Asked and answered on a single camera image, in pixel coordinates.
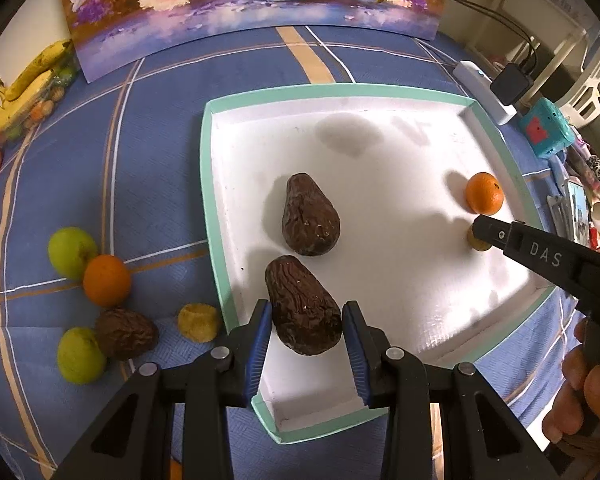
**power cord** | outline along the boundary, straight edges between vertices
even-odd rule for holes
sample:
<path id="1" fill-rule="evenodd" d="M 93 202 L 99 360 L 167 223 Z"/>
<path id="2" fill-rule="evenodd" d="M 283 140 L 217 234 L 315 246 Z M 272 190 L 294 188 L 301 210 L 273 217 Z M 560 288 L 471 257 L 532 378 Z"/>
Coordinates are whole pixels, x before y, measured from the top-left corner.
<path id="1" fill-rule="evenodd" d="M 485 7 L 485 6 L 482 6 L 475 2 L 472 2 L 471 0 L 453 0 L 453 1 L 457 2 L 458 4 L 461 4 L 462 6 L 469 8 L 469 9 L 475 10 L 476 12 L 480 12 L 481 14 L 484 14 L 485 16 L 489 16 L 492 20 L 499 22 L 501 25 L 508 28 L 515 35 L 522 38 L 529 46 L 529 53 L 527 54 L 526 58 L 522 61 L 522 63 L 520 65 L 523 68 L 523 71 L 525 72 L 525 74 L 529 75 L 533 72 L 533 70 L 538 65 L 538 54 L 536 53 L 536 48 L 534 47 L 533 42 L 531 41 L 531 37 L 526 33 L 526 31 L 522 28 L 521 25 L 516 23 L 514 20 L 508 18 L 507 16 L 504 16 L 504 14 L 496 12 L 495 10 L 490 9 L 489 7 Z M 533 65 L 530 68 L 525 70 L 524 67 L 527 65 L 527 63 L 529 63 L 529 61 L 531 60 L 532 57 L 533 57 Z"/>

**metal rivet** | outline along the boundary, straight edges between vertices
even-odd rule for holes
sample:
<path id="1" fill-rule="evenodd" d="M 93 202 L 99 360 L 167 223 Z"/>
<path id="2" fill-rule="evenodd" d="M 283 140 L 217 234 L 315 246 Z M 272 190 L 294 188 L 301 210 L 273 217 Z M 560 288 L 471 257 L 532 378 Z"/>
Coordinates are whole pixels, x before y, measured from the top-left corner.
<path id="1" fill-rule="evenodd" d="M 404 350 L 402 348 L 398 348 L 397 346 L 392 346 L 391 348 L 386 349 L 385 354 L 389 359 L 399 361 L 404 357 Z"/>
<path id="2" fill-rule="evenodd" d="M 211 351 L 211 357 L 213 359 L 225 359 L 229 357 L 231 351 L 226 346 L 216 346 Z"/>
<path id="3" fill-rule="evenodd" d="M 473 374 L 475 374 L 477 372 L 474 364 L 472 364 L 472 363 L 460 363 L 458 365 L 458 371 L 462 375 L 466 375 L 467 377 L 471 377 Z"/>
<path id="4" fill-rule="evenodd" d="M 138 368 L 140 375 L 150 377 L 158 371 L 158 365 L 156 363 L 144 363 Z"/>

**hand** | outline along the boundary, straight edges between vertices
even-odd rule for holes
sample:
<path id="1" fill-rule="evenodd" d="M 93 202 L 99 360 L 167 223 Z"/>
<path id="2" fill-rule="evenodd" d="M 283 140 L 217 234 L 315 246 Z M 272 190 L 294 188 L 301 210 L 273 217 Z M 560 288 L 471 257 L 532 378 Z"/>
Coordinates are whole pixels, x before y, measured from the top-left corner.
<path id="1" fill-rule="evenodd" d="M 576 339 L 582 343 L 586 319 L 574 329 Z M 576 398 L 577 390 L 584 391 L 584 397 L 592 411 L 600 419 L 600 365 L 589 370 L 582 352 L 582 345 L 571 350 L 562 362 L 565 383 L 555 397 L 551 411 L 542 421 L 542 432 L 551 442 L 557 444 L 563 434 L 575 434 L 582 426 L 584 415 Z"/>

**teal box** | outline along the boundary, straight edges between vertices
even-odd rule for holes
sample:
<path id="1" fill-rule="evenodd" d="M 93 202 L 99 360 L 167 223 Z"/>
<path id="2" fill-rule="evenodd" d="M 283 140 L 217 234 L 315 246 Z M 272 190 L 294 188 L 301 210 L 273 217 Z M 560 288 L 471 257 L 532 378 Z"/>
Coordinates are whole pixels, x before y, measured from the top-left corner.
<path id="1" fill-rule="evenodd" d="M 576 140 L 567 119 L 544 97 L 520 120 L 520 127 L 539 158 L 550 158 Z"/>

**banana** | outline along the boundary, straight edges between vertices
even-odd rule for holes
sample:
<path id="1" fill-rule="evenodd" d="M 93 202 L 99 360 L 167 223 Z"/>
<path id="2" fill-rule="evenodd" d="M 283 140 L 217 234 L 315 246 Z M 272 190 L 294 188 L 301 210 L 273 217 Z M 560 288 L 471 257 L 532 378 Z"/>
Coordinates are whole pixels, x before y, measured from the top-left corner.
<path id="1" fill-rule="evenodd" d="M 40 52 L 40 54 L 29 63 L 26 69 L 20 73 L 16 81 L 4 91 L 4 98 L 7 101 L 14 101 L 19 98 L 31 82 L 40 74 L 55 65 L 71 46 L 71 40 L 60 40 L 46 47 L 46 49 Z"/>
<path id="2" fill-rule="evenodd" d="M 13 101 L 3 100 L 2 97 L 6 93 L 6 89 L 0 85 L 0 132 L 7 130 L 26 117 L 30 108 L 47 90 L 53 76 L 52 70 L 46 70 L 46 72 L 35 78 L 25 91 L 21 92 L 20 96 Z"/>

